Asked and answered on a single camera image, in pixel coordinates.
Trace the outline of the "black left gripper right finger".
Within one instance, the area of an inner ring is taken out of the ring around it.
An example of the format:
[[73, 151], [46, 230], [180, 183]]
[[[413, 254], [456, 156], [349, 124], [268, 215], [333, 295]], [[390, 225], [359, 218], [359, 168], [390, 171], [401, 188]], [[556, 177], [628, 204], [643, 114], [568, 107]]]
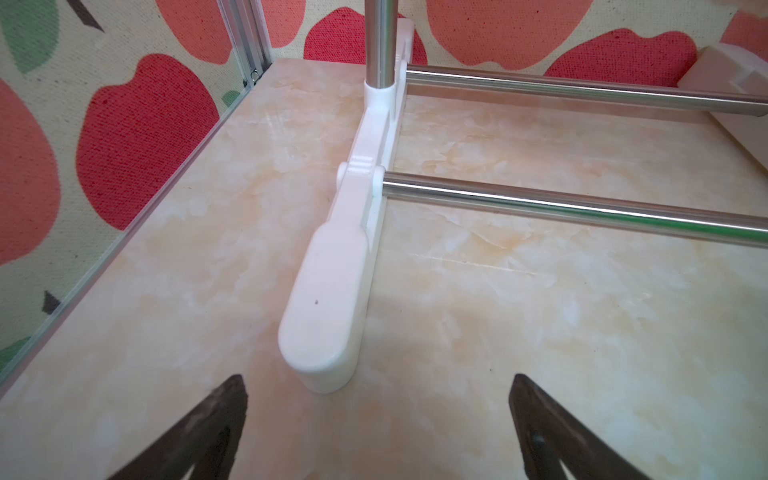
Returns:
[[515, 375], [508, 403], [529, 479], [647, 477], [527, 375]]

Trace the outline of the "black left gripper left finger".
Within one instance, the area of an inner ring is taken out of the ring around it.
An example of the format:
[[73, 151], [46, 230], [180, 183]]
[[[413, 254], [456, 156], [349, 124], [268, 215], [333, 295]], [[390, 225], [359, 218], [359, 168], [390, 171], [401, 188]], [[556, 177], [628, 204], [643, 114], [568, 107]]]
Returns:
[[230, 376], [111, 477], [227, 479], [235, 462], [247, 407], [243, 377]]

